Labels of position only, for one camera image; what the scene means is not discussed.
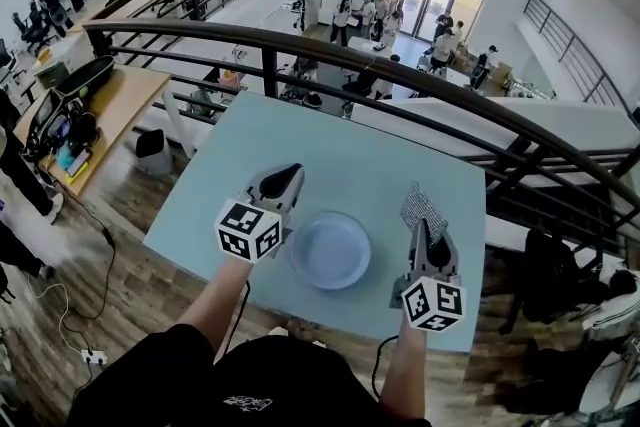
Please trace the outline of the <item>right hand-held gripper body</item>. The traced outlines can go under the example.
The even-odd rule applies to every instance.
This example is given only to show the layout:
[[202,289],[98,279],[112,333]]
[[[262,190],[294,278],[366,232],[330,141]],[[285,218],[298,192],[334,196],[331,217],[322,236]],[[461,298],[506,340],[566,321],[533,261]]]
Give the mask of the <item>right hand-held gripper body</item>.
[[409,271],[394,282],[389,307],[422,331],[446,331],[466,316],[458,253],[445,232],[420,219],[412,230]]

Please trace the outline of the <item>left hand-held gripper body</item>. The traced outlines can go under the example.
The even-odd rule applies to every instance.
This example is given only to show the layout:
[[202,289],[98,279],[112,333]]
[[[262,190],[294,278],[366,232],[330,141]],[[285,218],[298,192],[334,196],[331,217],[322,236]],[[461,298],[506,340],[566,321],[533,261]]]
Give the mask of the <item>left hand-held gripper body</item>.
[[219,212],[214,233],[220,251],[255,264],[272,257],[291,233],[287,227],[304,185],[300,163],[272,167],[255,175]]

